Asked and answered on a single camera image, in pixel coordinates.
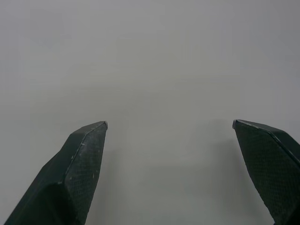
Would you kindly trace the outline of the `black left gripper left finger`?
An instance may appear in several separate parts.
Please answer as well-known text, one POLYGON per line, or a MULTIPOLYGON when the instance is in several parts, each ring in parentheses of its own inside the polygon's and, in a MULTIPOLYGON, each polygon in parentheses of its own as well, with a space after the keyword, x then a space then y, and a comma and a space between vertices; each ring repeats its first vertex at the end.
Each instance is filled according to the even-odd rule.
POLYGON ((39 171, 4 225, 85 225, 97 187, 106 121, 81 127, 39 171))

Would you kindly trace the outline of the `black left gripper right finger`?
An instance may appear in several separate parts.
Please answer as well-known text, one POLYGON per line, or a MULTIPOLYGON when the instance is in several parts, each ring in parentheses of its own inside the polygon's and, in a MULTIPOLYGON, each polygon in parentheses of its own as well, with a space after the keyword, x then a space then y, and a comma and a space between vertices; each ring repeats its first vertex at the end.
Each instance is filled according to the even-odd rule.
POLYGON ((234 120, 232 127, 274 225, 300 225, 300 144, 285 131, 264 124, 234 120))

